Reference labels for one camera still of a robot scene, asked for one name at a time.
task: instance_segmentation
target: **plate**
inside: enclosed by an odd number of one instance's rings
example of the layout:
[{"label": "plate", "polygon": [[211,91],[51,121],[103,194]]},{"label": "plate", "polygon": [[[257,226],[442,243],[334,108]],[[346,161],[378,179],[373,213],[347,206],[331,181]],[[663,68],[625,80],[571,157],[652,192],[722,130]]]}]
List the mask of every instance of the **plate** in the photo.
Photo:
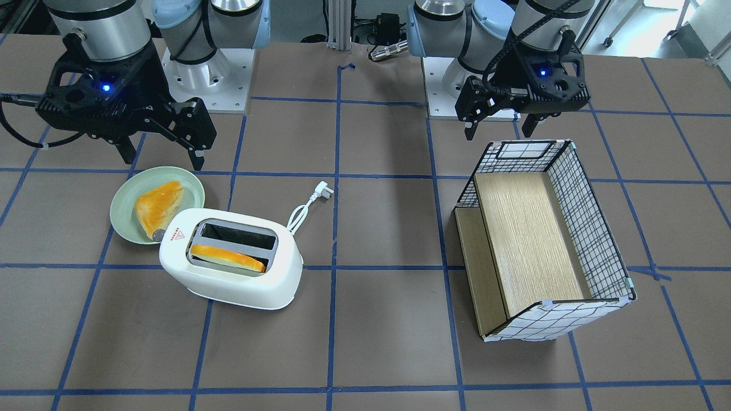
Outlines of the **plate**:
[{"label": "plate", "polygon": [[172,180],[180,181],[183,186],[183,199],[178,213],[187,208],[203,207],[205,202],[203,185],[193,173],[178,167],[151,168],[127,180],[114,195],[109,208],[109,218],[117,234],[136,244],[159,244],[158,241],[152,241],[147,237],[138,222],[135,216],[135,201],[146,192]]}]

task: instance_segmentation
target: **bread slice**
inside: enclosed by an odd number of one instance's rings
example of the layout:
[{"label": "bread slice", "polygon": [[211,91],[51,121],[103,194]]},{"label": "bread slice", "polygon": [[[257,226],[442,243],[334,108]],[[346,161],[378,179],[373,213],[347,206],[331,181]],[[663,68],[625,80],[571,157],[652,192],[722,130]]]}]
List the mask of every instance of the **bread slice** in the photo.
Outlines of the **bread slice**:
[{"label": "bread slice", "polygon": [[166,230],[178,213],[183,200],[183,186],[180,181],[168,181],[141,195],[135,201],[135,215],[148,238],[156,230]]},{"label": "bread slice", "polygon": [[246,254],[220,249],[213,246],[195,244],[190,247],[190,253],[201,260],[209,263],[227,265],[229,267],[243,268],[245,270],[263,273],[266,267],[259,260],[249,257]]}]

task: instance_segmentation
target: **toaster slot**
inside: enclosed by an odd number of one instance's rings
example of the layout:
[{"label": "toaster slot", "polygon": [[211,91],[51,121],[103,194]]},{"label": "toaster slot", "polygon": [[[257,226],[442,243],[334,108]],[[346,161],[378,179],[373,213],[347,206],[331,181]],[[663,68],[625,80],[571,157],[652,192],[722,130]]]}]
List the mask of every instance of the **toaster slot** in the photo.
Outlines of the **toaster slot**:
[{"label": "toaster slot", "polygon": [[[279,239],[276,233],[268,228],[219,219],[207,219],[196,227],[186,254],[188,261],[193,265],[245,276],[261,276],[271,268],[278,243]],[[264,273],[202,260],[193,256],[190,252],[190,248],[196,244],[248,255],[264,264]]]}]

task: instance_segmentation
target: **white mounting plate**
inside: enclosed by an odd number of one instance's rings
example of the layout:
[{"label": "white mounting plate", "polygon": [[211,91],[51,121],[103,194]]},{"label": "white mounting plate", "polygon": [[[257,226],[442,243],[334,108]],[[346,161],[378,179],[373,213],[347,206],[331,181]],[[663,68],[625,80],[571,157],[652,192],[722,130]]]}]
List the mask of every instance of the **white mounting plate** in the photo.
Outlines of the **white mounting plate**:
[{"label": "white mounting plate", "polygon": [[[422,59],[424,69],[424,85],[426,98],[429,101],[429,117],[457,120],[455,103],[457,99],[447,92],[442,83],[444,72],[447,71],[451,57],[425,57]],[[513,121],[520,118],[520,114],[513,110],[500,110],[494,116],[483,121]]]},{"label": "white mounting plate", "polygon": [[167,69],[170,64],[170,50],[165,49],[162,58],[162,66],[170,87],[170,94],[176,101],[184,102],[192,97],[200,97],[205,102],[209,113],[245,114],[246,105],[249,102],[249,90],[251,89],[251,75],[254,73],[255,50],[250,48],[222,48],[221,52],[231,63],[231,78],[225,83],[215,87],[212,94],[193,95],[184,91],[175,78],[175,75]]}]

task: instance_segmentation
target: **wooden board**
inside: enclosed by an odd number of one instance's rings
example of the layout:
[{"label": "wooden board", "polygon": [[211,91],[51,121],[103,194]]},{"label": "wooden board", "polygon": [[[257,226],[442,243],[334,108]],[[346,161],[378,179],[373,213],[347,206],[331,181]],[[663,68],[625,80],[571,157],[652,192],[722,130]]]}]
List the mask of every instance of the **wooden board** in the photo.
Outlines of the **wooden board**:
[{"label": "wooden board", "polygon": [[474,180],[508,317],[538,301],[590,298],[548,175]]},{"label": "wooden board", "polygon": [[477,330],[481,336],[485,336],[507,321],[495,263],[488,245],[488,234],[479,208],[455,208],[455,217],[477,317]]}]

